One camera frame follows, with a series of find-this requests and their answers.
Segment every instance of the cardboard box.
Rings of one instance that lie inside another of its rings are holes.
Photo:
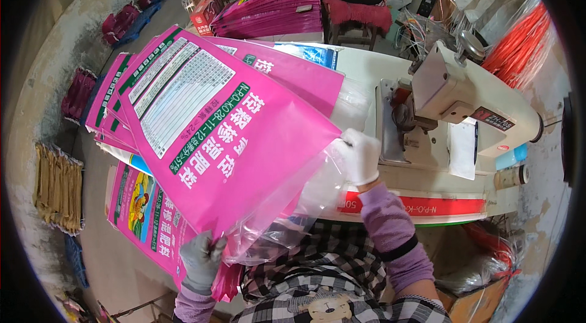
[[[213,36],[210,23],[220,14],[224,4],[222,0],[201,0],[189,16],[200,36]]]
[[[508,279],[502,278],[461,297],[441,290],[437,290],[437,293],[453,323],[484,323],[492,317],[507,285]]]

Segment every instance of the concrete wall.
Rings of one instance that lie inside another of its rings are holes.
[[[101,23],[130,1],[73,0],[42,43],[26,77],[11,78],[22,89],[12,121],[4,118],[9,126],[3,149],[6,186],[21,241],[49,296],[71,288],[73,281],[63,272],[63,238],[42,224],[32,204],[34,143],[54,141],[62,127],[60,103],[72,73],[80,65],[95,72],[102,69],[112,50],[101,41]],[[21,49],[28,48],[23,42]]]
[[[521,187],[521,199],[512,229],[523,229],[528,245],[522,272],[512,278],[492,322],[512,322],[523,310],[560,240],[571,189],[564,183],[561,163],[561,117],[563,98],[570,90],[564,53],[556,44],[536,78],[524,91],[531,106],[541,114],[545,133],[529,145],[526,164],[530,181]]]

